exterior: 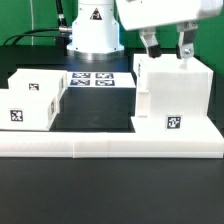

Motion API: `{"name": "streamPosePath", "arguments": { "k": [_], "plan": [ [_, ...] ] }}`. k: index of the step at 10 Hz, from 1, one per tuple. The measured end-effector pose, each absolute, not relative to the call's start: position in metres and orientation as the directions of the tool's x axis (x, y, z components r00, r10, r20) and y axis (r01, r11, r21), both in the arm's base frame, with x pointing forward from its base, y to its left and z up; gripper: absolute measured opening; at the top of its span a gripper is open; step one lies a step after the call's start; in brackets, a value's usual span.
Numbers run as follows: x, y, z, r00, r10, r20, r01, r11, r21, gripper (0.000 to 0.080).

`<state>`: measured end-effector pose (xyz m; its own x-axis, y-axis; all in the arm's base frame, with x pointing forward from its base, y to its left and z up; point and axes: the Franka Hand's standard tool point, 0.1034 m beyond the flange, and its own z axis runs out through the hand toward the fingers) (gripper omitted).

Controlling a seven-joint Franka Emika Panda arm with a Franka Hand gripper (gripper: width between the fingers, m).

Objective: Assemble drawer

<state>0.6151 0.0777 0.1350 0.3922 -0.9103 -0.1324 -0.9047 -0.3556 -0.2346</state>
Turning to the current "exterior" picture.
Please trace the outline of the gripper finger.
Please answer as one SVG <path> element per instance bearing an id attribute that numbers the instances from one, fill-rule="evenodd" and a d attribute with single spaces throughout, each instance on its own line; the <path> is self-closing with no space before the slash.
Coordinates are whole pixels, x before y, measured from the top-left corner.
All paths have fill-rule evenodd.
<path id="1" fill-rule="evenodd" d="M 195 20 L 185 21 L 177 25 L 179 33 L 178 44 L 176 45 L 176 55 L 178 59 L 188 59 L 194 56 L 194 39 L 198 30 Z"/>
<path id="2" fill-rule="evenodd" d="M 147 55 L 151 58 L 160 57 L 162 52 L 156 39 L 156 30 L 154 27 L 143 28 L 139 31 L 140 39 L 146 48 Z"/>

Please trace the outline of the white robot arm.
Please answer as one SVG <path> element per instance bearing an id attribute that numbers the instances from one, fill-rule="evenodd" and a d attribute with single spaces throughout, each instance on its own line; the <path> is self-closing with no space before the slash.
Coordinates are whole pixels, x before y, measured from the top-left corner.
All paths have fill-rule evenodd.
<path id="1" fill-rule="evenodd" d="M 177 56 L 194 54 L 193 38 L 197 22 L 219 15 L 223 0 L 78 0 L 78 16 L 72 23 L 67 49 L 86 56 L 124 49 L 119 31 L 137 30 L 149 57 L 161 55 L 156 40 L 160 26 L 177 26 Z"/>

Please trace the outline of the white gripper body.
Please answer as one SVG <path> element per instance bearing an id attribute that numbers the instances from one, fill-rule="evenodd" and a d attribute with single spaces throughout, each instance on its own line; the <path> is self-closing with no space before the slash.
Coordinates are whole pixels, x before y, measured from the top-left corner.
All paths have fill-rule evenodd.
<path id="1" fill-rule="evenodd" d="M 115 0 L 123 27 L 140 30 L 218 16 L 224 0 Z"/>

